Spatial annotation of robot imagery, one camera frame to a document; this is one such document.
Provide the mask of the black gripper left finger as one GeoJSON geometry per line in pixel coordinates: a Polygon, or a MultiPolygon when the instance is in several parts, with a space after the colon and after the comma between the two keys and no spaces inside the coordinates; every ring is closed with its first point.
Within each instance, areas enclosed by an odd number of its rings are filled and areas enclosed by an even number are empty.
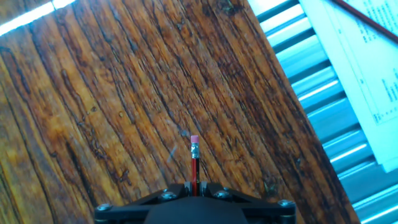
{"type": "Polygon", "coordinates": [[[110,203],[98,205],[94,212],[94,223],[143,222],[156,205],[171,202],[192,195],[192,183],[171,184],[167,189],[159,190],[135,202],[123,206],[110,203]]]}

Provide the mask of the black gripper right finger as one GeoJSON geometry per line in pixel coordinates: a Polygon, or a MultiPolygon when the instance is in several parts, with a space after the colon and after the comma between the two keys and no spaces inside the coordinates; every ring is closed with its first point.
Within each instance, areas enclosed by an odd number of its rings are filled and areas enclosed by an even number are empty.
{"type": "Polygon", "coordinates": [[[225,202],[226,205],[221,208],[225,208],[227,212],[241,212],[248,223],[296,224],[296,204],[291,200],[267,202],[210,182],[201,182],[200,195],[217,202],[225,202]]]}

